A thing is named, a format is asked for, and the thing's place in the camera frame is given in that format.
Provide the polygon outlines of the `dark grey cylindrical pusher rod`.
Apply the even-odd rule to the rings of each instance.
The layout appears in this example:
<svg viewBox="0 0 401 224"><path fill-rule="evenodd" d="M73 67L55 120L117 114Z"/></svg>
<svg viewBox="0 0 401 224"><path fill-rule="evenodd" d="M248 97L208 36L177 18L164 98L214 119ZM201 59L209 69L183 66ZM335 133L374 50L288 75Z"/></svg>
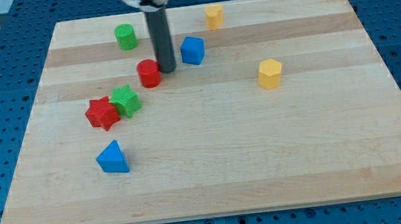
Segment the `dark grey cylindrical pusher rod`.
<svg viewBox="0 0 401 224"><path fill-rule="evenodd" d="M155 12L145 13L152 47L161 73L172 73L176 69L174 46L169 32L166 7Z"/></svg>

